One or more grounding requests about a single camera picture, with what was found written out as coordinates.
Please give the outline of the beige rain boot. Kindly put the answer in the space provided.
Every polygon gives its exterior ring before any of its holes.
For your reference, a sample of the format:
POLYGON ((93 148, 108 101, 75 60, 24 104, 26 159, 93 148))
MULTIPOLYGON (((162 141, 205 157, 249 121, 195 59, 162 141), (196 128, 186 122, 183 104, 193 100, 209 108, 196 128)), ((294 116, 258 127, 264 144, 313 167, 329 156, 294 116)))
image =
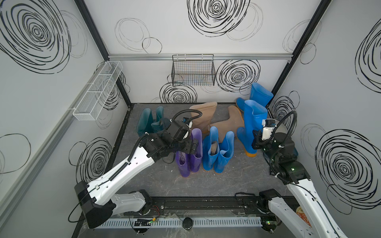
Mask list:
POLYGON ((198 110, 202 112, 202 116, 200 118, 191 121, 191 129, 200 129, 203 134, 208 133, 208 126, 214 116, 217 105, 217 102, 208 102, 191 106, 190 110, 198 110))
POLYGON ((228 107, 229 119, 210 124, 208 126, 208 131, 211 132, 212 127, 218 129, 218 142, 222 143, 226 134, 232 131, 234 138, 237 138, 238 128, 244 127, 244 119, 242 117, 241 111, 236 106, 228 107))

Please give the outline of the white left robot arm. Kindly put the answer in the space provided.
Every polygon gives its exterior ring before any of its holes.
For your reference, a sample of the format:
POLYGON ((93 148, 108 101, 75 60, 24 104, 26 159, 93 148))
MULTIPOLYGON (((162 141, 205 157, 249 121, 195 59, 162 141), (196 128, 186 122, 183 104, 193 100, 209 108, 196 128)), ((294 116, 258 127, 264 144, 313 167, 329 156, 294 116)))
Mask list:
POLYGON ((113 215, 126 212, 145 215, 151 210, 152 199, 144 189, 127 194, 117 192, 134 176, 170 153, 196 152, 198 140, 191 137, 190 127, 202 112, 193 109, 188 112, 196 115, 178 120, 177 117, 185 111, 176 113, 163 130, 145 132, 140 136, 130 155, 107 173, 93 181, 80 181, 75 185, 77 205, 90 229, 101 226, 113 215))

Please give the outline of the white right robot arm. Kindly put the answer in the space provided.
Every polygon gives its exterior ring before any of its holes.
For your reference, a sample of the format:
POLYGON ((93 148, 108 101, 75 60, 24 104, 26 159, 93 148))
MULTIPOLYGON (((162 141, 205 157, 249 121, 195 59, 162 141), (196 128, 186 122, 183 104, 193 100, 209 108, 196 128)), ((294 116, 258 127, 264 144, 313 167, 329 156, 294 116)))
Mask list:
POLYGON ((279 122, 265 119, 263 127, 253 131, 252 147, 268 157, 270 172, 291 191, 307 220, 303 220, 274 189, 260 193, 272 214, 297 238, 345 238, 319 197, 305 167, 298 162, 291 133, 297 122, 297 112, 291 111, 279 122))

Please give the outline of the grey round plate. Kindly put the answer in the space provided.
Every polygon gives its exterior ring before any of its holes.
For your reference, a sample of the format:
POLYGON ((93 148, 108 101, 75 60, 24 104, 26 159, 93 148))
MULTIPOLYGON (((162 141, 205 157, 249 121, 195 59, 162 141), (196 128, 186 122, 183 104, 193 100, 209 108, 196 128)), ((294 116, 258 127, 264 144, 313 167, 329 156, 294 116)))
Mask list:
POLYGON ((283 134, 288 133, 288 129, 284 124, 278 123, 276 128, 277 130, 275 133, 283 133, 283 134))

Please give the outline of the red round tin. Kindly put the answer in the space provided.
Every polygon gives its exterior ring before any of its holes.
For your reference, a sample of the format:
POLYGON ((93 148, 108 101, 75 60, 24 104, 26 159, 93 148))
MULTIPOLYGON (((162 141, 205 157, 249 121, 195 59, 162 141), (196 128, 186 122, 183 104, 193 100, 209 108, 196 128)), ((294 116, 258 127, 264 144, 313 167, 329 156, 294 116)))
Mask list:
POLYGON ((309 227, 311 227, 311 224, 301 206, 297 207, 295 212, 309 227))

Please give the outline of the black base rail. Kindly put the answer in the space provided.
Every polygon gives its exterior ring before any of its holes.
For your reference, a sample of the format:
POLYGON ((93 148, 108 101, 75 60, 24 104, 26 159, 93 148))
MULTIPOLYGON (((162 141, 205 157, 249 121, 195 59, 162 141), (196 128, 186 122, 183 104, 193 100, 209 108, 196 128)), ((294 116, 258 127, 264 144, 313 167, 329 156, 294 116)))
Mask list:
POLYGON ((245 214, 270 214, 268 200, 262 196, 237 194, 234 196, 184 197, 184 196, 144 196, 142 192, 116 194, 104 205, 92 198, 81 208, 89 216, 110 218, 116 214, 145 215, 152 209, 163 215, 168 211, 190 210, 243 210, 245 214))

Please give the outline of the purple rain boot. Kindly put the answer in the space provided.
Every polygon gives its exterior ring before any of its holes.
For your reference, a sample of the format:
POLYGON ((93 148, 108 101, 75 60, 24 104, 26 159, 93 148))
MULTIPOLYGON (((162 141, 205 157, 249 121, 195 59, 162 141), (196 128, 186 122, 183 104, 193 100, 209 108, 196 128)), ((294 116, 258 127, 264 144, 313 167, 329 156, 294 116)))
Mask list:
POLYGON ((193 173, 196 173, 200 169, 200 165, 203 157, 203 145, 202 145, 202 132, 199 128, 195 128, 191 131, 192 139, 196 139, 198 144, 195 149, 195 153, 190 155, 190 169, 193 173))
POLYGON ((191 173, 190 172, 189 155, 184 153, 184 152, 177 151, 176 156, 175 156, 175 160, 176 160, 176 163, 178 165, 179 172, 180 172, 181 176, 184 178, 187 178, 191 173))

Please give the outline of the blue rain boot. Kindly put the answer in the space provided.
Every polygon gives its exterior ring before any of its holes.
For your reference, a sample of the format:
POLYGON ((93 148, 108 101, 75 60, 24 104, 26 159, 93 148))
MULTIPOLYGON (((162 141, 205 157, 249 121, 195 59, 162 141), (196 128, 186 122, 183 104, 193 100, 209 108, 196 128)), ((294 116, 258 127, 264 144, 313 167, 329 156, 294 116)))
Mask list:
POLYGON ((217 160, 214 163, 214 171, 221 174, 224 171, 225 166, 234 155, 234 133, 228 131, 222 141, 219 144, 220 151, 217 156, 217 160))
POLYGON ((218 129, 217 127, 211 127, 209 135, 203 140, 202 163, 206 171, 210 171, 213 168, 219 151, 218 129))
POLYGON ((253 131, 262 129, 262 121, 267 118, 268 110, 254 100, 245 100, 243 104, 244 127, 237 129, 237 137, 242 142, 245 154, 255 157, 257 150, 253 149, 253 131))
MULTIPOLYGON (((266 107, 273 97, 274 97, 273 93, 268 91, 259 83, 255 82, 252 84, 250 100, 254 100, 260 105, 266 107)), ((236 106, 242 112, 244 111, 244 102, 245 102, 245 99, 241 97, 236 99, 236 106)))

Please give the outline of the dark green rain boot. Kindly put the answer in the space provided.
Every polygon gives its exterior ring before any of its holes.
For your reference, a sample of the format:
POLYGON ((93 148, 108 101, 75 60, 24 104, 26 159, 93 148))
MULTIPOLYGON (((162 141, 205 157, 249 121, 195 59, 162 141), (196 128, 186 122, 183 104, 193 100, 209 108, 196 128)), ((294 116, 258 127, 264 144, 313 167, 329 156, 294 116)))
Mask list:
POLYGON ((153 132, 166 130, 170 125, 170 120, 164 116, 163 106, 156 108, 156 121, 151 124, 153 132))
POLYGON ((154 123, 152 110, 150 108, 145 108, 140 115, 140 119, 136 127, 138 135, 142 136, 146 132, 153 133, 153 128, 151 126, 152 123, 154 123))

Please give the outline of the black round knob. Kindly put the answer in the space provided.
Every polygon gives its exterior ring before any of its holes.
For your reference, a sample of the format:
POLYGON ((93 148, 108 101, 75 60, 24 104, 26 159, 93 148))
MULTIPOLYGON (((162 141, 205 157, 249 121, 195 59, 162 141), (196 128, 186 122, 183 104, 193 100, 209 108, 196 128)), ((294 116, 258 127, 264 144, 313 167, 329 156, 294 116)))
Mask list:
POLYGON ((187 231, 190 230, 193 227, 193 219, 186 217, 182 222, 182 227, 187 231))

